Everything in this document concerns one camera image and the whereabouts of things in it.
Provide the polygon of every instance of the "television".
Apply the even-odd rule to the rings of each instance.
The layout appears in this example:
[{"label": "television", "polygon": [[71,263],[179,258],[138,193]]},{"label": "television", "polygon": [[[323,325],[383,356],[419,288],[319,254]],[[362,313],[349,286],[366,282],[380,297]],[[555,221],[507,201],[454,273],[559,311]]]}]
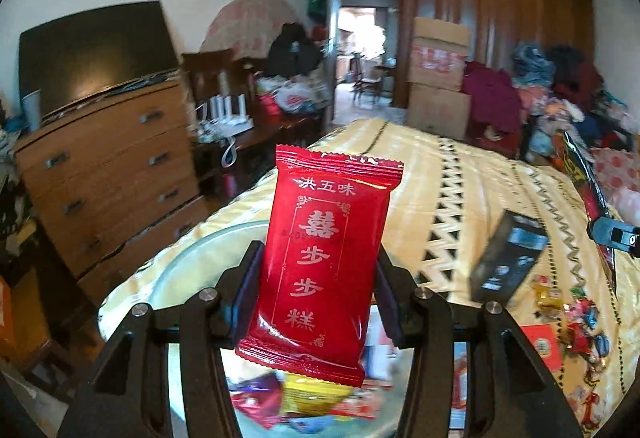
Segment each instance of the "television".
[{"label": "television", "polygon": [[160,1],[87,10],[20,34],[20,96],[39,89],[43,118],[110,88],[177,67]]}]

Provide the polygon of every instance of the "open door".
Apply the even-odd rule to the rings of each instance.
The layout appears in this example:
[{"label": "open door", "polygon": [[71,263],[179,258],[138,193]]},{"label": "open door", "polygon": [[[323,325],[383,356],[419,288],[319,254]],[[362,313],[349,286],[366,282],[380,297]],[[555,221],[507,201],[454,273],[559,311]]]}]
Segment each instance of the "open door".
[{"label": "open door", "polygon": [[324,116],[324,129],[330,131],[330,125],[334,121],[335,105],[335,64],[338,55],[338,13],[340,12],[340,0],[326,0],[328,40],[326,44],[326,79],[331,105]]}]

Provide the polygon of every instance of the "doorway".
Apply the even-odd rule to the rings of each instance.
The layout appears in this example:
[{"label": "doorway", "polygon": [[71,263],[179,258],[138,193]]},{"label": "doorway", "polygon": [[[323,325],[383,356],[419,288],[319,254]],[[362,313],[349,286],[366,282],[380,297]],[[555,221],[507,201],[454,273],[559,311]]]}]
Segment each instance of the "doorway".
[{"label": "doorway", "polygon": [[398,0],[340,0],[336,32],[335,126],[360,118],[404,123],[391,107]]}]

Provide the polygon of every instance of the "wooden wardrobe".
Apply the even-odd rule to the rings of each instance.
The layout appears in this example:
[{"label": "wooden wardrobe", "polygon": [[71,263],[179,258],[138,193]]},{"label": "wooden wardrobe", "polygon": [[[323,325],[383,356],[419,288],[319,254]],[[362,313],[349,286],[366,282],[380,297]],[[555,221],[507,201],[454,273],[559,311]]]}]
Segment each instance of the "wooden wardrobe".
[{"label": "wooden wardrobe", "polygon": [[516,45],[568,44],[593,56],[592,0],[400,0],[398,73],[393,105],[407,107],[406,83],[414,17],[464,24],[471,29],[469,60],[512,72]]}]

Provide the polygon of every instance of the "purple garment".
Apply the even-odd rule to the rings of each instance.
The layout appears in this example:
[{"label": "purple garment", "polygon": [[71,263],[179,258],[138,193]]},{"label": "purple garment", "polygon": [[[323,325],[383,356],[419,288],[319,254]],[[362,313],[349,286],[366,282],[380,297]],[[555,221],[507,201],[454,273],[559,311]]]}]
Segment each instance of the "purple garment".
[{"label": "purple garment", "polygon": [[493,125],[504,133],[519,129],[522,102],[506,71],[468,62],[462,91],[471,96],[471,117],[476,122]]}]

